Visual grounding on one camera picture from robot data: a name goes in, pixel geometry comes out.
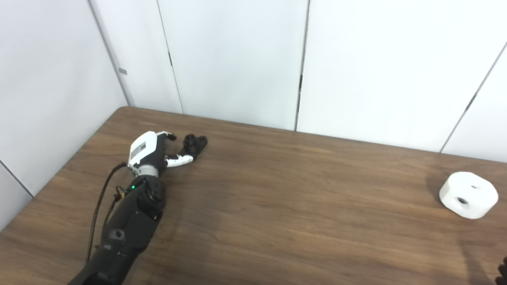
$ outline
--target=wooden table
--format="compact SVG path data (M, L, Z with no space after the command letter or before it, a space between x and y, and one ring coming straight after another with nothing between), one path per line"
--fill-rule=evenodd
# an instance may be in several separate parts
M507 164L121 108L0 234L1 284L74 277L105 178L148 130L179 135L173 152L188 133L209 144L163 173L166 212L125 284L492 284L507 255ZM455 171L497 187L484 218L438 200Z

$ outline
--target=robotic hand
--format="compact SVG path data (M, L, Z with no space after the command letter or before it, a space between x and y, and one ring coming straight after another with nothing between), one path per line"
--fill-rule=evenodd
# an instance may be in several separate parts
M166 139L176 140L176 136L169 132L149 131L134 141L126 166L135 178L125 190L123 201L114 215L104 223L97 251L68 285L120 285L136 257L148 247L165 207L165 186L158 178L159 174L168 167L196 160L208 143L205 136L189 134L178 154L166 155ZM122 166L125 163L115 168L106 185Z

